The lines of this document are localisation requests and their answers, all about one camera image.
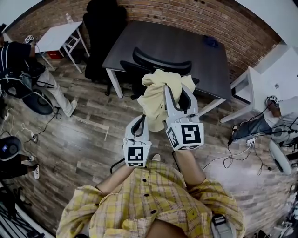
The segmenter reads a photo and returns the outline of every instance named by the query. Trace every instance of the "plaid shirt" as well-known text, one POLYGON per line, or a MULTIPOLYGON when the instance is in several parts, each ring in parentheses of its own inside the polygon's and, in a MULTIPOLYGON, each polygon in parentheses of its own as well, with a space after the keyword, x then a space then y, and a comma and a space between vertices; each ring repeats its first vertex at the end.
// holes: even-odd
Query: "plaid shirt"
POLYGON ((89 185, 79 187, 63 211, 57 238, 72 238, 89 224, 89 236, 145 237, 155 219, 180 227, 188 237, 212 237, 212 214, 234 224, 244 235, 243 215, 218 182, 205 180, 187 190, 175 168, 157 161, 136 168, 111 194, 89 185))

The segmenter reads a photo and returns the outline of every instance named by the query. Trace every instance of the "shoe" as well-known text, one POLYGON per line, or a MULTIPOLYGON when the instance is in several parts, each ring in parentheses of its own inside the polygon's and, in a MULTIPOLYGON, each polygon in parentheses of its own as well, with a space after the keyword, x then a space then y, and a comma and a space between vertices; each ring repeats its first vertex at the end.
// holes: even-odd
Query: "shoe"
POLYGON ((160 162, 160 155, 159 154, 154 155, 152 160, 160 162))
POLYGON ((36 169, 33 170, 34 178, 39 179, 39 165, 37 165, 36 169))
POLYGON ((78 106, 78 101, 73 100, 70 104, 71 104, 70 112, 64 112, 67 117, 71 117, 71 115, 74 113, 76 106, 78 106))
POLYGON ((34 156, 32 156, 32 155, 28 155, 27 156, 27 161, 34 161, 34 156))
POLYGON ((238 127, 236 125, 232 127, 232 135, 234 134, 235 131, 238 131, 238 127))

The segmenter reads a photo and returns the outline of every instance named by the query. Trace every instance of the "jeans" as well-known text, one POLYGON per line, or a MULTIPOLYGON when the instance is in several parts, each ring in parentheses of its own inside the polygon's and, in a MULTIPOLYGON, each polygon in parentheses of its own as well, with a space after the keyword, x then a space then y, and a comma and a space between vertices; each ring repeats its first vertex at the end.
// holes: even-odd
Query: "jeans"
POLYGON ((258 117, 257 119, 254 119, 250 122, 246 121, 241 124, 241 126, 238 128, 238 131, 235 131, 232 135, 232 140, 237 140, 241 138, 251 139, 254 136, 251 134, 258 134, 259 132, 265 133, 265 134, 271 134, 272 129, 268 125, 268 123, 264 119, 264 115, 258 117))
POLYGON ((72 106, 69 100, 64 96, 60 85, 56 82, 54 76, 49 72, 49 70, 46 70, 40 75, 37 86, 49 86, 44 83, 52 84, 54 86, 54 88, 47 88, 47 90, 55 97, 57 103, 65 113, 70 112, 72 110, 72 106))

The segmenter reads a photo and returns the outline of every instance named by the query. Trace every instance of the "red brick wall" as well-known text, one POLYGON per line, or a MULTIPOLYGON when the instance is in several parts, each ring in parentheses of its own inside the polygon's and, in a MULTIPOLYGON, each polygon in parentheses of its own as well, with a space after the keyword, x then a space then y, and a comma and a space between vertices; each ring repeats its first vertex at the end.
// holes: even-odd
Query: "red brick wall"
MULTIPOLYGON (((224 43, 230 77, 236 79, 248 66, 255 66, 281 38, 254 13, 234 0, 117 0, 128 11, 128 20, 175 26, 213 36, 224 43)), ((69 13, 82 20, 89 0, 52 0, 15 24, 8 34, 23 41, 32 34, 40 38, 49 27, 66 23, 69 13)), ((89 45, 88 34, 83 36, 89 45)))

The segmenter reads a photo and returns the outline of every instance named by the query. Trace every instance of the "black shirt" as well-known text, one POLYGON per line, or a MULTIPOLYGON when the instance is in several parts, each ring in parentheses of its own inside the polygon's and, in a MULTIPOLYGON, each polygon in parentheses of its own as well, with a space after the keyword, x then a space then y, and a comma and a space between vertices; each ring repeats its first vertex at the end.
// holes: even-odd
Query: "black shirt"
MULTIPOLYGON (((2 59, 5 57, 2 49, 0 48, 0 71, 4 70, 3 67, 6 68, 6 65, 2 64, 2 59)), ((29 60, 30 51, 31 45, 21 44, 16 41, 9 43, 7 48, 7 67, 25 71, 27 69, 25 60, 29 60)))

